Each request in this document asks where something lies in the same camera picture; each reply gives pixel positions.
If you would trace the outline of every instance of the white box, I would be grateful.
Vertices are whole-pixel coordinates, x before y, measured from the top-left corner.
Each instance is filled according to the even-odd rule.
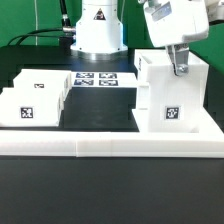
[[[62,103],[58,90],[3,88],[0,126],[58,126]]]
[[[65,100],[71,89],[71,71],[22,69],[13,83],[14,88],[58,89]]]
[[[208,64],[189,53],[179,77],[165,50],[136,50],[138,88],[134,116],[143,132],[199,132]]]

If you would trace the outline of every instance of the black surface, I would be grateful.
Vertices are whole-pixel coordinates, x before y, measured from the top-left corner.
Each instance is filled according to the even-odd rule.
[[[100,68],[132,66],[122,59]],[[75,61],[55,47],[0,49],[0,82],[10,84],[22,67],[97,71],[96,63]],[[223,78],[215,72],[210,68],[205,106],[216,114]],[[1,224],[223,222],[223,159],[0,157]]]
[[[135,88],[73,88],[64,108],[64,129],[137,131]]]

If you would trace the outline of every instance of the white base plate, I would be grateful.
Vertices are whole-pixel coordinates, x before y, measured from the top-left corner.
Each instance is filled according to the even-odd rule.
[[[0,155],[224,158],[224,135],[206,111],[199,133],[0,131]]]

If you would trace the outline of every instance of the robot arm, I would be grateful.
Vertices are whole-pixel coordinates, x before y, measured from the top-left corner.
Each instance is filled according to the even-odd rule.
[[[144,3],[144,15],[153,45],[165,46],[176,75],[187,74],[188,43],[207,38],[209,17],[216,18],[214,8],[224,6],[219,0],[138,0],[138,2]]]
[[[224,0],[207,0],[206,8],[210,24],[217,24],[224,22]]]

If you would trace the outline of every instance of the robot logo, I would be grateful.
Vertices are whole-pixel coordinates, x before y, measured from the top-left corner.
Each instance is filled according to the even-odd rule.
[[[98,10],[97,14],[94,17],[94,20],[106,20],[104,14],[103,14],[102,9]]]

